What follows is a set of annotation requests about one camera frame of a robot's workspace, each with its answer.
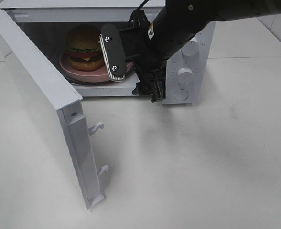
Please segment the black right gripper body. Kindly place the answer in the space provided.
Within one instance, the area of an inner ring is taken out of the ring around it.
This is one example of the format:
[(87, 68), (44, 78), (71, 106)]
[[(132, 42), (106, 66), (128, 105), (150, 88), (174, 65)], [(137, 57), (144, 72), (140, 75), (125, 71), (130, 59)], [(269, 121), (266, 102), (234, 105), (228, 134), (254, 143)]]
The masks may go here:
[(197, 32), (197, 9), (162, 9), (148, 28), (144, 27), (145, 41), (136, 63), (150, 68), (167, 61)]

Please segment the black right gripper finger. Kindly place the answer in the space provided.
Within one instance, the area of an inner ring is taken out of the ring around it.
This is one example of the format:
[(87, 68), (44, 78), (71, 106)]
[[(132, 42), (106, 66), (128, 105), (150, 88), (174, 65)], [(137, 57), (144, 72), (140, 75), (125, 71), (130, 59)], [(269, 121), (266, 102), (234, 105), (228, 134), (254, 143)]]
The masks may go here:
[(134, 10), (128, 20), (128, 28), (143, 28), (150, 25), (145, 10)]
[(133, 68), (139, 82), (136, 83), (133, 95), (151, 95), (152, 102), (166, 99), (166, 67), (167, 61), (158, 62), (150, 68), (134, 63)]

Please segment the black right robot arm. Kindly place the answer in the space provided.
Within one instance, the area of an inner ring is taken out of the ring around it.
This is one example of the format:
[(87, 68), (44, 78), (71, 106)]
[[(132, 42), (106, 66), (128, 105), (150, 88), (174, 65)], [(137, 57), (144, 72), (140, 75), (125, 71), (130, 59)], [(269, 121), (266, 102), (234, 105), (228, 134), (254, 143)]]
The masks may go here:
[(212, 21), (281, 14), (281, 0), (167, 0), (152, 23), (141, 8), (128, 21), (139, 27), (140, 56), (133, 60), (139, 78), (133, 94), (166, 99), (166, 62)]

